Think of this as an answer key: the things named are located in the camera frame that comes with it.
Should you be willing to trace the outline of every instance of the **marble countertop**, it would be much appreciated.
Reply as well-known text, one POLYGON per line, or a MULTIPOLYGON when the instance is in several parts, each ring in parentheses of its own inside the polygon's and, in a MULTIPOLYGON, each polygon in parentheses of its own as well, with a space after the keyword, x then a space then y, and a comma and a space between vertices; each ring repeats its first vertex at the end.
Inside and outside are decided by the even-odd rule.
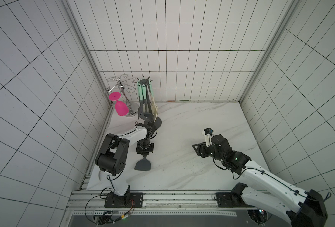
MULTIPOLYGON (((233 150, 245 153, 268 170, 238 102, 160 102, 157 105, 162 125, 151 140, 154 152, 147 156, 150 171, 134 170, 142 155, 136 153, 136 143, 129 145, 121 177, 131 190, 231 190, 238 182, 248 183, 243 177, 234 180, 232 172, 217 168, 211 157, 196 155, 192 145, 204 142, 201 131, 209 127, 215 135, 222 134, 233 150)), ((119 116, 114 111, 105 135, 126 132, 136 121, 143 122, 137 116, 119 116)), ((87 189, 102 190, 110 186, 106 176, 107 173, 95 166, 87 189)))

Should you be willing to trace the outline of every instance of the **white tile wall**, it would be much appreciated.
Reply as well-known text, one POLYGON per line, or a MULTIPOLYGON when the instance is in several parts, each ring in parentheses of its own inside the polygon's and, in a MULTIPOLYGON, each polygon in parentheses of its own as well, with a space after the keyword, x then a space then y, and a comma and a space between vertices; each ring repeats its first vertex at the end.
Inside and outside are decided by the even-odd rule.
MULTIPOLYGON (((91 0, 95 12, 100 3, 91 0)), ((103 11, 82 14, 109 22, 103 11)), ((0 214, 10 209, 9 226, 59 226, 87 168, 109 106, 80 47, 60 0, 0 1, 0 214)))
POLYGON ((158 101, 235 101, 290 1, 68 2, 106 87, 109 77, 144 75, 158 101), (191 80, 177 80, 180 73, 191 80))
POLYGON ((332 191, 335 226, 335 1, 300 3, 241 106, 273 173, 332 191))

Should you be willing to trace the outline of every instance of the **white robotic arm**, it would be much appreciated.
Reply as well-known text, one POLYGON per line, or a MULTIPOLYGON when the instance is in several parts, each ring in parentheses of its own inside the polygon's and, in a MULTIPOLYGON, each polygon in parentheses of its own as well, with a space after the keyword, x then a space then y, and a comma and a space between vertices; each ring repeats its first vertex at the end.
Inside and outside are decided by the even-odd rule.
POLYGON ((292 227, 324 226, 328 218, 324 201, 330 197, 329 194, 323 199, 314 190, 306 192, 280 179, 242 152, 233 151, 228 140, 222 135, 214 136, 211 128, 203 130, 202 134, 206 141, 207 138, 210 139, 209 144, 204 142, 193 145, 198 156, 219 160, 227 170, 250 179, 250 185, 238 183, 227 195, 232 199, 232 204, 236 205, 239 201, 244 205, 259 207, 287 221, 292 227), (266 188, 274 197, 249 187, 257 184, 266 188))

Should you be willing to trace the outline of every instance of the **gray spatula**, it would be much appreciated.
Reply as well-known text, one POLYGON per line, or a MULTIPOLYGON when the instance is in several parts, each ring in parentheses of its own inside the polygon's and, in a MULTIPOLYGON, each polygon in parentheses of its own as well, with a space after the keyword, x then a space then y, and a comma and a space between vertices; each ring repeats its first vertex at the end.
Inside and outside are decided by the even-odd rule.
POLYGON ((147 160, 146 156, 147 154, 142 154, 143 159, 138 161, 135 166, 135 170, 140 170, 140 171, 149 171, 151 170, 151 162, 147 160))

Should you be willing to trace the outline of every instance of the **mounting plate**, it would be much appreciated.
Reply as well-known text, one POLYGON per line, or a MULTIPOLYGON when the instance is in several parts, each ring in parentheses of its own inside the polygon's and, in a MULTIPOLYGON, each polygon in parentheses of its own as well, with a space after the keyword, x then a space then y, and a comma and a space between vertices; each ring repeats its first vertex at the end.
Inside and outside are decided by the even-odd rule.
MULTIPOLYGON (((143 193, 130 193, 130 199, 135 202, 135 208, 143 206, 143 193)), ((105 208, 129 208, 132 206, 132 201, 129 201, 127 205, 124 205, 120 200, 115 199, 114 194, 108 193, 106 201, 104 203, 105 208)))

